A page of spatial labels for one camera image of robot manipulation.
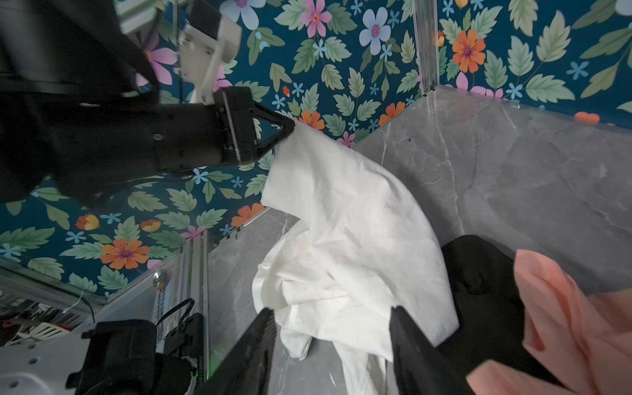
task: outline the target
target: light blue flower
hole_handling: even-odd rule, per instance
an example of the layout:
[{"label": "light blue flower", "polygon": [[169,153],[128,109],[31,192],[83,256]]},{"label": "light blue flower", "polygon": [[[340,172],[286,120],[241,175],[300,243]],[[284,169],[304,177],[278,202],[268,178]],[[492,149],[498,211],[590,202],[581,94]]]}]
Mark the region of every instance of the light blue flower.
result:
[{"label": "light blue flower", "polygon": [[509,83],[509,89],[505,91],[507,94],[511,94],[511,100],[515,99],[516,96],[522,97],[522,93],[520,90],[522,89],[522,84],[519,84],[517,87],[513,85],[513,82]]},{"label": "light blue flower", "polygon": [[239,178],[239,176],[237,176],[237,178],[232,179],[231,182],[233,183],[233,187],[237,188],[238,186],[241,186],[241,184],[243,184],[243,180]]},{"label": "light blue flower", "polygon": [[371,129],[371,131],[374,131],[375,129],[377,129],[380,125],[378,124],[377,120],[375,119],[371,119],[370,120],[371,125],[369,125],[369,129]]},{"label": "light blue flower", "polygon": [[296,82],[294,82],[294,90],[292,91],[293,95],[296,95],[297,97],[299,97],[304,91],[305,89],[303,89],[302,82],[298,85],[296,84]]},{"label": "light blue flower", "polygon": [[448,18],[450,17],[450,13],[454,14],[454,8],[452,8],[452,4],[454,4],[452,0],[450,0],[450,2],[443,0],[443,5],[445,7],[443,7],[441,11],[445,12]]},{"label": "light blue flower", "polygon": [[389,19],[389,21],[387,22],[391,28],[395,28],[395,24],[399,23],[399,11],[397,11],[396,13],[393,13],[393,10],[391,10],[391,19]]},{"label": "light blue flower", "polygon": [[360,7],[362,7],[362,2],[360,1],[358,3],[358,0],[354,0],[355,5],[351,6],[351,10],[353,10],[353,15],[357,15],[358,13],[361,13],[362,10],[360,9]]},{"label": "light blue flower", "polygon": [[392,56],[393,53],[391,52],[391,48],[393,47],[392,44],[389,44],[389,46],[387,47],[386,44],[382,44],[382,54],[380,55],[380,59],[384,59],[384,61],[386,62],[389,59],[389,56]]},{"label": "light blue flower", "polygon": [[195,173],[195,175],[193,176],[193,179],[195,180],[195,184],[199,185],[202,181],[207,182],[209,179],[206,178],[205,176],[209,175],[208,171],[202,171],[200,172],[199,169],[193,169],[193,172]]},{"label": "light blue flower", "polygon": [[79,240],[86,240],[86,237],[82,236],[83,232],[77,232],[76,234],[72,232],[66,232],[66,234],[70,236],[66,238],[66,241],[74,240],[75,244],[79,243]]},{"label": "light blue flower", "polygon": [[222,233],[222,236],[229,234],[234,228],[229,224],[224,225],[223,228],[219,228],[219,231]]},{"label": "light blue flower", "polygon": [[274,95],[274,98],[276,100],[272,102],[272,105],[277,106],[277,110],[279,109],[279,107],[285,107],[285,103],[284,103],[285,97],[283,96],[279,97],[279,95]]},{"label": "light blue flower", "polygon": [[349,124],[349,130],[353,130],[355,131],[356,128],[360,125],[359,123],[356,122],[356,119],[353,118],[353,121],[351,122],[347,122]]},{"label": "light blue flower", "polygon": [[322,39],[320,39],[318,45],[313,43],[312,48],[316,50],[314,51],[314,56],[320,56],[321,58],[323,57],[323,54],[327,52],[327,47],[324,45],[324,41]]},{"label": "light blue flower", "polygon": [[582,77],[588,75],[588,72],[584,70],[586,66],[588,66],[588,61],[581,62],[581,65],[579,66],[577,65],[577,62],[571,62],[571,69],[566,70],[566,74],[573,74],[573,81],[575,81],[580,77],[580,75]]},{"label": "light blue flower", "polygon": [[110,214],[101,214],[99,217],[103,218],[103,219],[107,219],[107,224],[111,225],[112,222],[116,221],[116,222],[121,222],[120,219],[118,219],[117,217],[120,217],[121,213],[117,212],[115,214],[110,213]]}]

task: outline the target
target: green leaf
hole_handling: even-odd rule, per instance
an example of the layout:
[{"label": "green leaf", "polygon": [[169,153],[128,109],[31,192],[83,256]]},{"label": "green leaf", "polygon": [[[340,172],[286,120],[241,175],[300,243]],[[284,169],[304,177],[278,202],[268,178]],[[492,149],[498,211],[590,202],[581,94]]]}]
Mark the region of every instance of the green leaf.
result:
[{"label": "green leaf", "polygon": [[419,76],[419,73],[415,69],[412,69],[411,71],[407,72],[406,75],[402,77],[401,83],[399,84],[399,87],[397,88],[396,93],[408,92],[409,90],[417,86],[418,76]]},{"label": "green leaf", "polygon": [[180,211],[191,211],[197,205],[197,199],[190,193],[184,190],[178,191],[175,189],[167,188],[167,192],[171,195],[169,198],[173,202],[173,205]]},{"label": "green leaf", "polygon": [[535,0],[511,0],[509,2],[509,20],[514,29],[520,29],[526,36],[533,36],[533,22],[538,20],[538,3]]},{"label": "green leaf", "polygon": [[94,240],[98,241],[101,244],[112,243],[112,239],[110,238],[110,236],[106,234],[89,234],[88,236],[90,236],[91,238],[93,238]]},{"label": "green leaf", "polygon": [[50,202],[58,202],[61,199],[70,199],[69,197],[62,195],[57,188],[53,188],[51,186],[47,188],[36,188],[33,191],[33,194]]},{"label": "green leaf", "polygon": [[171,255],[171,251],[160,245],[149,246],[149,253],[147,258],[149,259],[162,259]]},{"label": "green leaf", "polygon": [[571,42],[568,38],[570,32],[571,27],[565,26],[564,15],[556,11],[551,24],[544,26],[538,46],[535,48],[538,58],[543,62],[553,62],[564,56],[564,48]]},{"label": "green leaf", "polygon": [[274,18],[274,20],[280,25],[287,26],[290,30],[301,30],[305,26],[305,24],[301,22],[301,15],[306,12],[307,7],[304,1],[289,0],[289,2],[283,6],[283,12]]},{"label": "green leaf", "polygon": [[61,274],[64,272],[64,267],[55,258],[31,259],[27,267],[57,280],[61,280]]},{"label": "green leaf", "polygon": [[149,234],[149,237],[166,248],[178,248],[185,243],[185,240],[176,231],[153,232]]},{"label": "green leaf", "polygon": [[585,13],[573,24],[573,29],[581,29],[593,23],[602,23],[614,14],[617,0],[597,0],[590,6],[590,11]]},{"label": "green leaf", "polygon": [[270,87],[260,87],[259,82],[250,82],[250,81],[239,81],[235,84],[236,87],[248,87],[250,88],[250,92],[252,92],[252,100],[257,103],[261,103],[263,96],[268,93]]},{"label": "green leaf", "polygon": [[533,51],[529,51],[529,44],[522,43],[516,36],[511,36],[509,54],[509,70],[517,76],[525,75],[533,68]]},{"label": "green leaf", "polygon": [[219,221],[224,218],[224,214],[226,214],[227,211],[228,210],[226,209],[210,209],[197,216],[197,218],[195,219],[195,223],[197,223],[198,226],[203,226],[207,229],[210,229],[213,226],[219,224]]},{"label": "green leaf", "polygon": [[325,41],[325,57],[334,62],[341,62],[351,56],[351,52],[347,50],[347,45],[339,38],[332,36]]},{"label": "green leaf", "polygon": [[181,212],[169,211],[168,214],[158,214],[156,218],[161,220],[164,225],[174,229],[186,229],[191,224],[189,216]]},{"label": "green leaf", "polygon": [[564,86],[562,80],[554,80],[555,76],[534,75],[526,84],[525,92],[535,101],[557,103],[558,100],[575,100],[575,95]]},{"label": "green leaf", "polygon": [[68,284],[74,285],[79,289],[87,291],[89,293],[95,293],[97,291],[97,285],[90,281],[88,277],[79,277],[75,273],[70,274]]},{"label": "green leaf", "polygon": [[298,74],[302,71],[308,71],[316,64],[316,55],[314,55],[313,45],[315,41],[312,39],[303,40],[301,46],[296,50],[294,55],[294,68],[292,74]]},{"label": "green leaf", "polygon": [[343,116],[349,116],[353,114],[353,109],[355,108],[355,103],[353,99],[347,95],[334,95],[334,100],[336,101],[336,107],[338,107],[338,111]]},{"label": "green leaf", "polygon": [[59,255],[62,257],[75,257],[75,259],[98,259],[105,255],[101,252],[101,248],[103,247],[105,247],[105,245],[101,243],[75,244],[72,248]]},{"label": "green leaf", "polygon": [[118,224],[114,230],[114,239],[138,240],[140,238],[140,226],[136,224],[134,216],[127,218],[123,223]]},{"label": "green leaf", "polygon": [[325,127],[329,130],[333,136],[342,136],[347,124],[344,122],[343,117],[337,114],[323,115],[322,119],[325,120]]},{"label": "green leaf", "polygon": [[470,28],[478,33],[479,39],[486,38],[487,35],[492,31],[492,28],[496,25],[496,17],[498,16],[498,13],[501,12],[501,10],[501,6],[492,7],[490,9],[487,9],[487,7],[485,7],[483,11],[476,14],[476,17],[472,21],[472,25]]},{"label": "green leaf", "polygon": [[454,62],[454,59],[450,58],[446,68],[447,80],[451,80],[459,73],[459,65]]},{"label": "green leaf", "polygon": [[246,197],[250,195],[258,195],[264,190],[265,182],[268,180],[268,176],[265,174],[257,174],[256,177],[250,179],[250,182],[247,185],[246,189]]},{"label": "green leaf", "polygon": [[311,88],[305,91],[301,101],[301,110],[316,111],[318,108],[318,97],[318,83],[315,83]]},{"label": "green leaf", "polygon": [[339,3],[330,4],[327,11],[331,14],[331,21],[327,23],[327,28],[336,34],[347,34],[354,30],[358,25],[351,20],[351,13],[346,11]]},{"label": "green leaf", "polygon": [[107,266],[101,267],[101,275],[97,276],[97,279],[105,289],[121,289],[127,285],[127,277],[120,271],[112,270]]},{"label": "green leaf", "polygon": [[507,66],[502,65],[502,58],[497,58],[492,51],[487,51],[485,60],[485,82],[494,89],[501,88],[507,82]]},{"label": "green leaf", "polygon": [[358,106],[358,119],[366,121],[375,114],[375,110],[381,105],[380,102],[374,102],[373,99],[367,100]]},{"label": "green leaf", "polygon": [[[448,20],[440,19],[439,23],[441,24],[441,27],[443,28],[443,35],[446,36],[446,40],[450,44],[454,44],[454,42],[458,41],[456,36],[458,36],[459,33],[461,33],[461,28],[459,27],[458,23],[456,23],[452,19],[448,19]],[[415,47],[413,45],[413,57],[414,55],[415,55]]]},{"label": "green leaf", "polygon": [[614,77],[617,75],[617,69],[619,68],[619,63],[617,62],[615,65],[608,67],[605,70],[599,71],[597,74],[593,75],[590,78],[590,85],[584,89],[581,93],[580,98],[584,99],[588,96],[592,96],[601,90],[606,90],[612,86],[614,82]]},{"label": "green leaf", "polygon": [[624,29],[615,30],[606,33],[599,39],[599,43],[588,48],[580,59],[590,59],[599,55],[612,55],[618,52],[632,37],[632,29],[626,27]]},{"label": "green leaf", "polygon": [[140,211],[151,212],[167,208],[167,206],[160,203],[160,199],[143,191],[132,192],[127,197],[127,204],[129,204],[132,209],[138,209]]},{"label": "green leaf", "polygon": [[342,76],[333,64],[326,64],[322,68],[320,79],[325,83],[325,86],[331,90],[344,89],[342,83]]},{"label": "green leaf", "polygon": [[11,246],[20,247],[20,252],[39,248],[48,243],[48,238],[55,232],[55,228],[35,230],[35,228],[16,229],[13,232],[6,231],[0,234],[0,245],[9,243]]}]

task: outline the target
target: pink flower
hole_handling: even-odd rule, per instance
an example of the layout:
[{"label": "pink flower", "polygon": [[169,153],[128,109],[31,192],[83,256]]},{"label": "pink flower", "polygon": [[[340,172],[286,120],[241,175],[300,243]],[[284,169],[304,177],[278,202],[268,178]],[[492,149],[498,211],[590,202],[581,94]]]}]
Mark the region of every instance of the pink flower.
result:
[{"label": "pink flower", "polygon": [[[162,64],[174,64],[178,61],[178,57],[176,53],[169,48],[156,48],[158,43],[160,42],[160,37],[158,36],[158,32],[154,31],[150,34],[150,28],[144,29],[140,32],[140,41],[138,41],[138,37],[135,34],[130,36],[130,39],[134,41],[134,44],[138,48],[144,49],[145,56],[151,63],[154,68],[154,73],[156,73],[156,78],[158,78],[158,82],[163,83],[165,85],[171,85],[173,80],[171,78],[171,72],[165,69]],[[136,73],[136,85],[142,87],[143,85],[148,84],[149,81],[139,73]]]},{"label": "pink flower", "polygon": [[339,138],[336,141],[342,145],[346,145],[349,148],[353,148],[353,146],[355,146],[355,143],[353,142],[354,138],[355,138],[355,133],[349,136],[349,133],[345,131],[343,134],[343,138]]},{"label": "pink flower", "polygon": [[316,0],[316,7],[314,7],[314,0],[305,0],[305,6],[308,13],[301,15],[301,22],[307,26],[307,37],[314,37],[316,29],[321,37],[325,37],[325,25],[331,21],[331,14],[327,11],[322,12],[325,9],[325,0]]},{"label": "pink flower", "polygon": [[199,228],[195,229],[195,226],[189,225],[189,227],[186,230],[188,230],[188,232],[180,233],[180,236],[184,237],[186,241],[191,241],[197,236],[199,236],[200,234],[202,234],[202,232],[204,232],[206,228],[203,226],[200,226]]}]

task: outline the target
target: flower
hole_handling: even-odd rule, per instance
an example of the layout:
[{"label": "flower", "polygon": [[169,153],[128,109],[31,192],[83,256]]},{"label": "flower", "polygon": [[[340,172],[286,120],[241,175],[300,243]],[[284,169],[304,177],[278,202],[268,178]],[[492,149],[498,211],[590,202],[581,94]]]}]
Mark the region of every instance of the flower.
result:
[{"label": "flower", "polygon": [[195,229],[195,226],[189,225],[186,230],[188,230],[188,232],[180,233],[180,236],[184,237],[185,241],[191,241],[197,236],[200,236],[202,232],[206,230],[206,228],[200,226],[199,228]]},{"label": "flower", "polygon": [[395,103],[391,103],[390,106],[386,107],[386,114],[382,114],[380,117],[378,125],[382,126],[391,119],[395,118],[395,116],[404,111],[404,108],[406,108],[406,104],[402,102],[397,103],[397,107],[395,107]]},{"label": "flower", "polygon": [[353,0],[353,2],[355,3],[355,5],[351,6],[351,10],[353,11],[353,16],[356,16],[357,14],[362,12],[362,10],[360,9],[360,7],[362,7],[362,2],[360,1],[358,3],[358,0]]},{"label": "flower", "polygon": [[353,118],[352,122],[347,122],[349,124],[349,129],[355,131],[356,128],[360,125],[359,123],[356,122],[356,119]]},{"label": "flower", "polygon": [[265,6],[265,0],[226,0],[219,6],[219,12],[233,22],[237,22],[241,15],[244,26],[250,30],[255,30],[259,27],[259,17],[252,8],[263,6]]},{"label": "flower", "polygon": [[76,234],[73,232],[66,232],[66,234],[70,236],[66,238],[66,241],[74,240],[75,244],[79,243],[79,239],[86,240],[86,237],[82,236],[83,232],[77,232]]},{"label": "flower", "polygon": [[314,56],[320,56],[322,58],[323,54],[327,52],[327,48],[323,45],[322,39],[320,39],[318,45],[316,45],[316,43],[313,43],[312,47],[316,50],[314,51]]},{"label": "flower", "polygon": [[371,44],[371,55],[380,53],[380,40],[388,41],[391,38],[391,27],[385,25],[388,12],[384,7],[377,10],[377,14],[372,9],[368,9],[362,16],[362,22],[366,29],[360,32],[360,45],[366,47]]},{"label": "flower", "polygon": [[279,97],[279,95],[274,95],[274,98],[275,98],[276,100],[273,100],[273,101],[272,101],[272,105],[273,105],[273,106],[275,106],[275,105],[276,105],[276,106],[277,106],[277,110],[278,110],[280,107],[285,107],[285,103],[284,103],[284,101],[285,101],[285,97],[283,97],[283,96]]},{"label": "flower", "polygon": [[208,171],[202,171],[200,172],[199,169],[193,169],[193,172],[195,173],[195,175],[193,176],[193,179],[195,180],[195,184],[199,185],[202,181],[204,182],[208,182],[208,178],[206,178],[205,176],[209,175]]},{"label": "flower", "polygon": [[328,11],[323,12],[325,9],[325,0],[316,0],[316,7],[314,6],[314,0],[305,0],[305,6],[307,11],[301,14],[300,20],[307,26],[307,37],[314,37],[316,29],[321,37],[325,37],[325,25],[331,21],[331,14]]},{"label": "flower", "polygon": [[452,45],[452,51],[454,51],[452,58],[463,73],[467,73],[468,68],[470,73],[475,73],[478,71],[478,65],[485,61],[485,54],[481,52],[485,49],[485,42],[483,39],[477,40],[477,37],[478,33],[474,30],[470,30],[467,35],[461,32],[456,36],[458,41]]},{"label": "flower", "polygon": [[136,269],[138,264],[144,264],[148,259],[146,254],[149,253],[149,247],[142,244],[140,240],[114,240],[112,245],[101,248],[101,252],[105,254],[101,257],[101,262],[104,265],[110,264],[111,269],[121,270],[123,266],[125,269]]},{"label": "flower", "polygon": [[88,213],[82,217],[79,217],[75,226],[82,231],[91,231],[99,227],[99,219],[96,216]]},{"label": "flower", "polygon": [[300,96],[304,91],[305,89],[303,89],[302,82],[298,85],[296,84],[296,82],[294,82],[294,90],[292,91],[292,94],[295,94],[296,96]]},{"label": "flower", "polygon": [[2,248],[0,248],[0,253],[3,255],[3,257],[13,260],[15,262],[19,262],[20,259],[16,258],[19,257],[20,255],[22,255],[19,252],[20,246],[16,245],[14,247],[12,247],[9,243],[3,243],[2,244]]},{"label": "flower", "polygon": [[507,89],[507,94],[511,94],[511,100],[515,99],[516,96],[522,97],[522,92],[520,92],[521,89],[522,89],[522,84],[519,84],[517,87],[515,87],[513,85],[513,82],[510,82],[509,89]]},{"label": "flower", "polygon": [[111,225],[112,222],[116,221],[116,222],[121,222],[121,220],[117,217],[120,217],[121,213],[117,212],[116,214],[110,213],[110,214],[101,214],[99,217],[103,218],[103,219],[107,219],[107,224]]},{"label": "flower", "polygon": [[153,233],[160,228],[160,225],[162,225],[161,221],[158,221],[156,219],[148,219],[140,223],[140,229],[144,230],[147,233]]},{"label": "flower", "polygon": [[[172,49],[169,48],[159,48],[154,50],[160,42],[158,31],[152,32],[151,28],[145,28],[140,32],[140,40],[135,34],[131,35],[130,39],[138,48],[141,48],[145,52],[145,57],[147,57],[149,63],[152,65],[158,82],[165,85],[171,85],[173,83],[171,72],[163,67],[161,63],[174,64],[178,61],[178,56]],[[145,77],[136,73],[136,85],[142,87],[148,83],[149,81],[147,81]]]},{"label": "flower", "polygon": [[573,81],[575,81],[580,77],[580,75],[582,77],[588,75],[588,72],[584,70],[586,66],[588,66],[588,61],[581,62],[581,65],[579,66],[577,65],[577,62],[571,62],[571,69],[566,70],[566,74],[573,74]]},{"label": "flower", "polygon": [[239,178],[239,176],[237,176],[237,178],[232,179],[231,182],[233,183],[233,187],[237,188],[238,186],[241,186],[241,184],[243,184],[243,180]]},{"label": "flower", "polygon": [[309,110],[305,110],[301,112],[301,118],[298,120],[316,130],[323,130],[325,128],[325,121],[320,119],[320,114],[317,111],[310,112]]},{"label": "flower", "polygon": [[223,228],[219,228],[219,231],[222,233],[222,236],[225,236],[227,234],[229,234],[230,232],[233,231],[233,227],[230,226],[229,224],[224,225]]},{"label": "flower", "polygon": [[391,28],[395,28],[395,24],[399,23],[399,11],[397,11],[396,13],[393,13],[393,10],[391,10],[391,19],[389,19],[389,21],[387,22]]},{"label": "flower", "polygon": [[338,140],[336,140],[337,142],[339,142],[342,145],[346,145],[349,148],[353,148],[353,146],[355,145],[355,143],[353,142],[353,139],[355,138],[355,133],[352,134],[351,136],[349,136],[349,132],[345,131],[343,133],[343,137],[339,138]]},{"label": "flower", "polygon": [[233,217],[233,221],[231,222],[231,226],[237,227],[246,223],[247,220],[251,219],[255,215],[259,214],[264,210],[264,205],[261,203],[255,203],[252,205],[252,209],[248,206],[244,206],[237,210],[237,214],[239,217]]},{"label": "flower", "polygon": [[441,11],[446,13],[446,17],[450,17],[450,13],[454,14],[454,8],[452,8],[452,4],[454,4],[452,2],[452,0],[450,0],[450,2],[447,2],[446,0],[443,0],[443,5],[445,7],[443,7],[443,9]]}]

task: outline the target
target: peach fabric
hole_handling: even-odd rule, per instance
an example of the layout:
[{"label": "peach fabric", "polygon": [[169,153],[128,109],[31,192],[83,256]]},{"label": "peach fabric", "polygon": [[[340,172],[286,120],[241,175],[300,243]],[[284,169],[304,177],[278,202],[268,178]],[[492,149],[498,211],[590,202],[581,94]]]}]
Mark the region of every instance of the peach fabric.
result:
[{"label": "peach fabric", "polygon": [[478,395],[610,395],[632,391],[632,289],[588,298],[551,259],[518,250],[523,346],[566,388],[487,361],[468,376]]}]

